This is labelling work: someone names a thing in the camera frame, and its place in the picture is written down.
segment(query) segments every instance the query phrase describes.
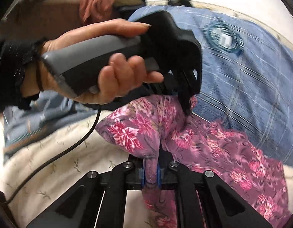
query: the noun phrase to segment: purple floral cloth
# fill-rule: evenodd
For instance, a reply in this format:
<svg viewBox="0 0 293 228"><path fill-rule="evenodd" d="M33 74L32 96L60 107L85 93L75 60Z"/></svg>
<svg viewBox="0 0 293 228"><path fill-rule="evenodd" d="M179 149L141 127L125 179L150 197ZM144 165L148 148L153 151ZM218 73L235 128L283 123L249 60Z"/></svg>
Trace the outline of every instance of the purple floral cloth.
<svg viewBox="0 0 293 228"><path fill-rule="evenodd" d="M191 101L194 107L196 98ZM177 97L134 100L99 122L96 131L144 159L143 197L159 227L177 227L174 193L156 185L160 141L163 150L191 170L214 171L274 228L283 227L291 215L281 161L267 158L244 133L225 130L220 121L185 116Z"/></svg>

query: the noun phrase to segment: silver bolt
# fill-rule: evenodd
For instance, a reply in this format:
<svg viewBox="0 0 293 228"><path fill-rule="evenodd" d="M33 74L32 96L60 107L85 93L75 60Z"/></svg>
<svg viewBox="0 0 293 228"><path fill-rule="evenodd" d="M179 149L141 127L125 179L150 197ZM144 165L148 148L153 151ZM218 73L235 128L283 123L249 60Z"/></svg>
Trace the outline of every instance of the silver bolt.
<svg viewBox="0 0 293 228"><path fill-rule="evenodd" d="M207 176L207 177L213 177L213 176L214 176L214 172L211 171L211 170L207 170L207 171L205 172L205 176Z"/></svg>
<svg viewBox="0 0 293 228"><path fill-rule="evenodd" d="M173 167L173 168L177 167L178 165L179 165L179 163L177 161L171 161L170 162L170 166Z"/></svg>
<svg viewBox="0 0 293 228"><path fill-rule="evenodd" d="M132 168L133 167L133 163L132 162L129 162L129 161L126 161L123 163L123 167L124 168Z"/></svg>
<svg viewBox="0 0 293 228"><path fill-rule="evenodd" d="M95 178L96 176L97 176L97 172L93 170L88 173L88 178L90 179Z"/></svg>

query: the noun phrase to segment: dark clothing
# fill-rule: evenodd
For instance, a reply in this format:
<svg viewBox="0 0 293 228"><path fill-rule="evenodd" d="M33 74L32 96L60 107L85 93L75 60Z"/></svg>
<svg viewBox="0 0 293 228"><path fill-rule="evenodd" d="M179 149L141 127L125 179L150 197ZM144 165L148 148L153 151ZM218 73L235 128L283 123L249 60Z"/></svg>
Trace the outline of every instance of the dark clothing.
<svg viewBox="0 0 293 228"><path fill-rule="evenodd" d="M30 109L29 104L39 94L23 98L20 86L25 77L25 65L39 60L39 46L44 39L34 42L7 42L0 40L0 112L15 105Z"/></svg>

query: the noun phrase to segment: blue plaid fabric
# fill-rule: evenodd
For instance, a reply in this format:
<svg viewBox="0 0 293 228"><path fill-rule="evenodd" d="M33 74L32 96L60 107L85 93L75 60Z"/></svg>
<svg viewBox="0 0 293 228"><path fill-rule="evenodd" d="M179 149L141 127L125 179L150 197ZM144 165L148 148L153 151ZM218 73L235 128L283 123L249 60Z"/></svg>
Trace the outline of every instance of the blue plaid fabric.
<svg viewBox="0 0 293 228"><path fill-rule="evenodd" d="M149 6L129 20L157 10L171 13L178 27L192 30L202 46L202 89L194 112L244 131L265 155L293 166L293 52L257 24L208 9ZM238 35L237 51L209 40L207 28L215 23ZM228 48L230 39L225 36L220 43Z"/></svg>

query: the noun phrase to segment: human hand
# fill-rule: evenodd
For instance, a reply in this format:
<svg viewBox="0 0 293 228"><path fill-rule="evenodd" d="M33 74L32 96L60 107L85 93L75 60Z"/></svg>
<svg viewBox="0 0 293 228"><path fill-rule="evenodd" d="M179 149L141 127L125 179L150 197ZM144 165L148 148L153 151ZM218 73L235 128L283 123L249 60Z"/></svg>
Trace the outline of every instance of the human hand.
<svg viewBox="0 0 293 228"><path fill-rule="evenodd" d="M123 19L91 24L71 30L57 39L47 41L42 48L42 54L103 35L138 36L146 33L149 27L148 24L133 23ZM71 98L59 88L44 63L39 62L38 64L43 89L54 90ZM164 79L159 72L153 71L147 73L144 60L140 56L132 56L126 60L123 54L116 53L110 57L108 64L108 66L101 69L98 76L100 92L97 94L86 92L75 98L75 101L80 103L105 104L111 102L115 97L126 95L129 91L141 86L143 82L160 83ZM21 91L24 97L32 96L39 92L36 84L35 69L36 67L30 66L29 69L25 70L25 79L21 85Z"/></svg>

